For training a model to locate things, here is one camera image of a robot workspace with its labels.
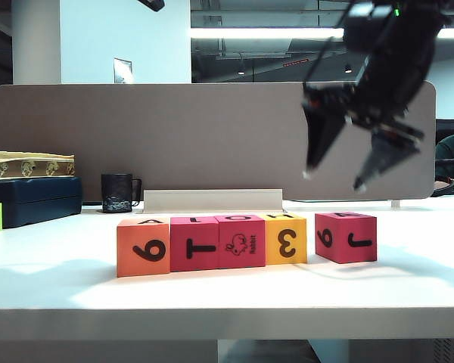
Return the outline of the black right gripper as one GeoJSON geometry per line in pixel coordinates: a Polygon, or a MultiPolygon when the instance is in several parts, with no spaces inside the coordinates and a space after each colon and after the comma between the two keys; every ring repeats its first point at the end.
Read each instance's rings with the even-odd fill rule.
{"type": "Polygon", "coordinates": [[[423,81],[420,76],[364,76],[358,82],[322,87],[304,82],[307,152],[303,177],[312,177],[348,122],[372,134],[371,150],[353,183],[355,191],[364,191],[372,179],[419,153],[424,133],[403,120],[423,81]]]}

